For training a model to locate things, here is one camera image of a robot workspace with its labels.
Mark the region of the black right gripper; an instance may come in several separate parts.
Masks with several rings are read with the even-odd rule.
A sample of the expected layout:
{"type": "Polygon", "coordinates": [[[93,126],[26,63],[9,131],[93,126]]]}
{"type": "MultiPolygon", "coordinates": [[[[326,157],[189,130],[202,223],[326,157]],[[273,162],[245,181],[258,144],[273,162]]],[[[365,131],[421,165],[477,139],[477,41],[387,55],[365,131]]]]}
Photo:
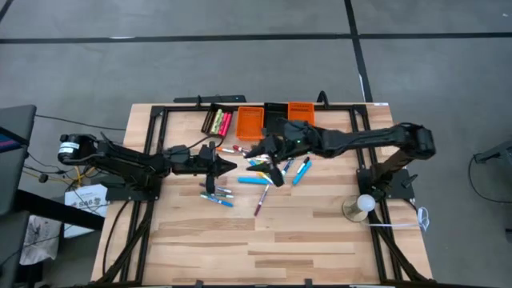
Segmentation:
{"type": "MultiPolygon", "coordinates": [[[[266,154],[274,160],[295,158],[311,152],[320,147],[320,133],[318,130],[303,121],[283,119],[284,131],[282,135],[268,134],[257,145],[246,152],[244,158],[255,158],[266,154]]],[[[268,177],[276,186],[283,186],[285,181],[280,169],[272,162],[261,162],[249,166],[248,171],[258,172],[268,177]]]]}

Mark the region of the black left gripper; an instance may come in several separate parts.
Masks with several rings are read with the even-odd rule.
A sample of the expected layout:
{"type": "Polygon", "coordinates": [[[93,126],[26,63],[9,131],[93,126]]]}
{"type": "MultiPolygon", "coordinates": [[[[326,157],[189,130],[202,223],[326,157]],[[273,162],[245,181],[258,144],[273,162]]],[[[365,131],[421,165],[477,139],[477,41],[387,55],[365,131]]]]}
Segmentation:
{"type": "MultiPolygon", "coordinates": [[[[206,176],[205,184],[208,195],[213,195],[215,192],[214,180],[216,178],[216,160],[217,155],[215,142],[209,142],[208,144],[203,145],[198,154],[190,157],[192,175],[197,176],[199,174],[204,174],[206,176]]],[[[222,157],[218,157],[218,160],[221,163],[221,166],[218,169],[219,174],[225,174],[237,168],[235,162],[226,160],[222,157]]]]}

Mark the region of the light blue highlighter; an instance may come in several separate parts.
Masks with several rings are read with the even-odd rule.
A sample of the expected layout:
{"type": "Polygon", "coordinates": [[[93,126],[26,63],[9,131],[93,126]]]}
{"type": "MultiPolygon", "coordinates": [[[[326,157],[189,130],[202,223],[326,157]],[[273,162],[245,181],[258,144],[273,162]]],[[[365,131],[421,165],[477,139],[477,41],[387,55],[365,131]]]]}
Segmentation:
{"type": "Polygon", "coordinates": [[[237,178],[239,183],[243,184],[255,184],[255,185],[270,185],[270,182],[268,182],[264,178],[254,178],[254,177],[238,177],[237,178]]]}
{"type": "Polygon", "coordinates": [[[293,186],[296,186],[297,184],[300,183],[301,179],[304,177],[304,175],[309,170],[311,165],[312,165],[312,161],[308,161],[308,163],[304,165],[304,167],[301,169],[301,171],[295,176],[294,180],[292,181],[293,186]]]}

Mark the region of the light blue capped white marker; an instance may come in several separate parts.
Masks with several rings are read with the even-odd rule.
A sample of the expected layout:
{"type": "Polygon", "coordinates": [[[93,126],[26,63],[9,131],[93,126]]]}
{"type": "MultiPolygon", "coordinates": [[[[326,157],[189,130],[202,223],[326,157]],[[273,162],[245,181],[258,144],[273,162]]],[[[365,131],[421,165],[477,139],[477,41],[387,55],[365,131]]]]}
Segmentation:
{"type": "Polygon", "coordinates": [[[211,202],[215,202],[217,204],[223,205],[223,206],[227,206],[227,207],[233,207],[234,206],[231,202],[223,201],[221,199],[209,196],[208,194],[200,194],[200,197],[204,198],[206,200],[209,200],[211,202]]]}

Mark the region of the orange plastic mesh basket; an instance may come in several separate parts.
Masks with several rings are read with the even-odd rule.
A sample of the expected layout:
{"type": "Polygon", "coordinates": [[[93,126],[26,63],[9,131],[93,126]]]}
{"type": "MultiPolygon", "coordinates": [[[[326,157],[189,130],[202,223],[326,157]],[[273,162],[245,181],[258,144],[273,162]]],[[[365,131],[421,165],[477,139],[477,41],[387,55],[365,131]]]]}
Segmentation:
{"type": "Polygon", "coordinates": [[[243,141],[257,141],[263,138],[264,109],[240,106],[237,112],[236,137],[243,141]]]}
{"type": "Polygon", "coordinates": [[[315,105],[312,102],[289,102],[287,118],[291,121],[308,122],[315,124],[315,105]]]}

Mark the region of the black plastic mesh basket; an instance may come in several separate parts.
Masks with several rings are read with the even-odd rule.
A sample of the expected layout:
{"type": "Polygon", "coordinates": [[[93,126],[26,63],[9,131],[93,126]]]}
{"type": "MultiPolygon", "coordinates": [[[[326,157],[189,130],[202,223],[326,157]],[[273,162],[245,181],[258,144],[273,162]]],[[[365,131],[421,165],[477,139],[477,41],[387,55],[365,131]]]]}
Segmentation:
{"type": "Polygon", "coordinates": [[[288,105],[285,103],[266,102],[264,104],[264,124],[268,134],[282,135],[284,118],[288,118],[288,105]]]}
{"type": "Polygon", "coordinates": [[[204,134],[206,134],[208,136],[224,138],[225,136],[221,136],[219,134],[212,134],[210,132],[210,128],[212,126],[214,117],[215,117],[218,109],[223,110],[223,113],[225,113],[225,112],[232,113],[232,119],[231,119],[230,124],[232,123],[232,120],[234,119],[235,108],[233,108],[232,106],[224,106],[224,105],[220,105],[220,104],[216,104],[216,103],[211,103],[210,107],[207,111],[205,120],[202,124],[201,132],[203,132],[204,134]]]}

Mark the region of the purple capped Expo marker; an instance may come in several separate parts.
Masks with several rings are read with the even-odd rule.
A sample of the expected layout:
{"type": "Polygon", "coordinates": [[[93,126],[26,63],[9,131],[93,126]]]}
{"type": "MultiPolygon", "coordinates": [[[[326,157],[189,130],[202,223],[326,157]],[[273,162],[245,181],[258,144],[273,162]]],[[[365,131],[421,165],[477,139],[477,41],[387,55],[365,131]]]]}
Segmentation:
{"type": "Polygon", "coordinates": [[[269,185],[266,185],[263,193],[262,193],[262,196],[260,197],[259,201],[258,201],[258,204],[256,206],[256,209],[255,209],[255,212],[254,212],[254,216],[257,217],[259,212],[260,212],[260,209],[262,208],[262,205],[266,199],[266,196],[268,194],[268,191],[270,189],[270,184],[269,185]]]}

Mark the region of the black power strip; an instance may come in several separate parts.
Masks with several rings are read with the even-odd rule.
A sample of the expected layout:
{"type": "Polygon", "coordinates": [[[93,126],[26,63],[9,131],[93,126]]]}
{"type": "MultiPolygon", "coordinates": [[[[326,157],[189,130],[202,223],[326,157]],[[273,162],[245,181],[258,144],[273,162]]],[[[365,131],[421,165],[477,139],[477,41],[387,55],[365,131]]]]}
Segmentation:
{"type": "Polygon", "coordinates": [[[246,97],[241,94],[236,95],[214,95],[214,96],[201,96],[195,97],[180,97],[173,100],[174,103],[221,103],[221,102],[246,102],[246,97]]]}

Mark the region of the white bulb brass lamp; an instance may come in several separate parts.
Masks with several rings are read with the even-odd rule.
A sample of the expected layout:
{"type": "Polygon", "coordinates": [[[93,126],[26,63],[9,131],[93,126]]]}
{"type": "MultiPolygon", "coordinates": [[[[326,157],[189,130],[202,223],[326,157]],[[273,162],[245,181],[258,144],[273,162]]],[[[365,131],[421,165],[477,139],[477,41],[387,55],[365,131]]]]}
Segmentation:
{"type": "Polygon", "coordinates": [[[350,196],[342,204],[342,212],[345,218],[352,222],[362,222],[373,211],[376,205],[374,198],[368,194],[350,196]]]}

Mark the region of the white printed paper sheet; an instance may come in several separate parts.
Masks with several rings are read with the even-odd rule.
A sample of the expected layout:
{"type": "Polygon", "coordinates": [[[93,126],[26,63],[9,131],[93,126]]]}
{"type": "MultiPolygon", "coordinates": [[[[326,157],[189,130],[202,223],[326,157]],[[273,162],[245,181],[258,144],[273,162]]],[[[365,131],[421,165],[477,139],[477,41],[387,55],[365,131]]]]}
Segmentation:
{"type": "MultiPolygon", "coordinates": [[[[106,192],[107,188],[100,184],[76,188],[65,192],[65,204],[104,218],[110,204],[106,200],[106,192]]],[[[64,225],[64,238],[74,238],[91,232],[92,229],[68,223],[64,225]]]]}

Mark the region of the white crumpled cloth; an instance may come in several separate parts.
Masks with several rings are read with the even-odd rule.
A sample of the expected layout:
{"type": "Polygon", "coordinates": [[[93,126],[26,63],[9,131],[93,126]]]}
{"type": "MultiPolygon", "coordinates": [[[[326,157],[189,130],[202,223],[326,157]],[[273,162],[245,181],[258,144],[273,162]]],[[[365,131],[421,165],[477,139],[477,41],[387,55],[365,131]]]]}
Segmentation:
{"type": "Polygon", "coordinates": [[[19,264],[30,266],[47,259],[55,260],[58,253],[62,223],[31,215],[26,228],[19,264]]]}

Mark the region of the black chair base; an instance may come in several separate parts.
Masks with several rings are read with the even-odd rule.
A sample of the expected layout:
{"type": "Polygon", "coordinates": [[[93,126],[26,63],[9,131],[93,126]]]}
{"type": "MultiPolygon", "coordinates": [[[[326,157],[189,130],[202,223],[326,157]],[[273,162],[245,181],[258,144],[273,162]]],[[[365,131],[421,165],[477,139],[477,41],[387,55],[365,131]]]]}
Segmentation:
{"type": "Polygon", "coordinates": [[[492,158],[500,158],[512,166],[512,140],[502,142],[493,148],[474,155],[476,163],[485,163],[492,158]]]}

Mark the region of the black aluminium table frame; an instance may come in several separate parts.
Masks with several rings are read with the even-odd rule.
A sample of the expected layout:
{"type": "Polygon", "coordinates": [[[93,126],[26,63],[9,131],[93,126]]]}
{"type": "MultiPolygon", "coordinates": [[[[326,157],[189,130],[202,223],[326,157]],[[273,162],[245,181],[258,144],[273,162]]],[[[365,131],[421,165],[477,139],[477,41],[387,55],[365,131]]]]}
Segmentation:
{"type": "MultiPolygon", "coordinates": [[[[124,137],[125,146],[143,151],[152,108],[167,106],[163,147],[192,144],[204,137],[201,128],[207,108],[178,104],[133,104],[124,137]]],[[[390,108],[366,104],[368,120],[356,112],[324,110],[315,112],[315,124],[327,129],[351,132],[354,119],[359,130],[393,125],[390,108]]],[[[234,207],[199,196],[204,176],[170,175],[163,182],[154,204],[143,285],[215,284],[314,284],[379,283],[393,279],[392,260],[384,241],[370,227],[347,220],[342,204],[359,194],[356,169],[375,160],[383,162],[397,149],[393,147],[347,151],[343,156],[323,159],[311,155],[312,167],[299,184],[291,181],[304,157],[295,160],[286,174],[286,184],[270,188],[257,216],[254,212],[264,190],[262,185],[238,182],[241,176],[257,176],[246,171],[249,163],[239,153],[219,153],[236,162],[238,168],[216,183],[232,189],[234,207]]],[[[113,229],[108,251],[107,238],[122,202],[107,210],[100,244],[90,280],[102,276],[124,248],[130,229],[133,204],[126,206],[113,229]]]]}

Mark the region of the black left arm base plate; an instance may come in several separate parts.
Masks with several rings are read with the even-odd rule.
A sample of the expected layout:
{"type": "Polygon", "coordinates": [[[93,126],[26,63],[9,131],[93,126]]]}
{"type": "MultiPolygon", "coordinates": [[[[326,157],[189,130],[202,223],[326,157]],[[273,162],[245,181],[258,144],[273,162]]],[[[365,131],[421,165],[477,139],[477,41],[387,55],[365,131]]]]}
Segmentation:
{"type": "Polygon", "coordinates": [[[107,188],[106,200],[112,201],[151,201],[158,200],[162,187],[162,180],[157,179],[149,185],[143,186],[135,182],[128,182],[117,176],[106,176],[99,183],[107,188]]]}

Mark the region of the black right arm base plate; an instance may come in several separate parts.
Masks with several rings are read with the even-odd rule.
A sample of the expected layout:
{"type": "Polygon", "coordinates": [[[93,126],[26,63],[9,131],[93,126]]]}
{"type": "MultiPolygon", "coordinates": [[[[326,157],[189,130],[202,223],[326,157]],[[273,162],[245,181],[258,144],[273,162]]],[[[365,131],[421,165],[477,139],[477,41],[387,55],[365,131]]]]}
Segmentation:
{"type": "Polygon", "coordinates": [[[358,170],[356,175],[360,194],[368,194],[376,202],[383,199],[411,200],[415,198],[412,182],[417,175],[410,175],[407,169],[384,175],[380,179],[372,179],[371,170],[367,169],[358,170]]]}

